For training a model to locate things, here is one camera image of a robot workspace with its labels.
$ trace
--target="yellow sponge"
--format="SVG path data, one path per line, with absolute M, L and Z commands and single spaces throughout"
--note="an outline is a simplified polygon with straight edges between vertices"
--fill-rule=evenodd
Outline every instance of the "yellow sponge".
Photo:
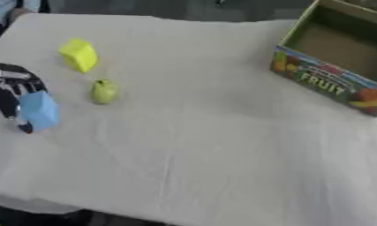
M 64 62 L 72 69 L 86 73 L 97 62 L 97 54 L 88 41 L 71 39 L 59 49 L 64 57 Z

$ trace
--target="green apple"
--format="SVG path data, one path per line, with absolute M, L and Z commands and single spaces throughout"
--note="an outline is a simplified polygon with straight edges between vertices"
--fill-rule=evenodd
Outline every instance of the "green apple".
M 99 104 L 107 104 L 114 101 L 118 94 L 118 87 L 110 79 L 96 80 L 92 87 L 92 99 Z

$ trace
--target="fruit box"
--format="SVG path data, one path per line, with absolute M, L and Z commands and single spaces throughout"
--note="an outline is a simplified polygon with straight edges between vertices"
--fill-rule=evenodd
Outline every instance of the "fruit box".
M 277 45 L 271 70 L 377 116 L 377 11 L 315 1 Z

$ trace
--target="dark floor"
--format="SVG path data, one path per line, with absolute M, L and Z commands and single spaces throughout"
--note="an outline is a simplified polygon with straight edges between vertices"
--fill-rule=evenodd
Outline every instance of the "dark floor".
M 199 21 L 294 19 L 312 0 L 50 0 L 55 12 L 151 15 Z

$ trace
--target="blue cube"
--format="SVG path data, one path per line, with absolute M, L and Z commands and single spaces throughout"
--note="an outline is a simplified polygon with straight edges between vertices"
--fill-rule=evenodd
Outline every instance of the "blue cube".
M 57 104 L 45 91 L 22 95 L 20 98 L 19 117 L 28 121 L 34 132 L 38 132 L 58 123 Z

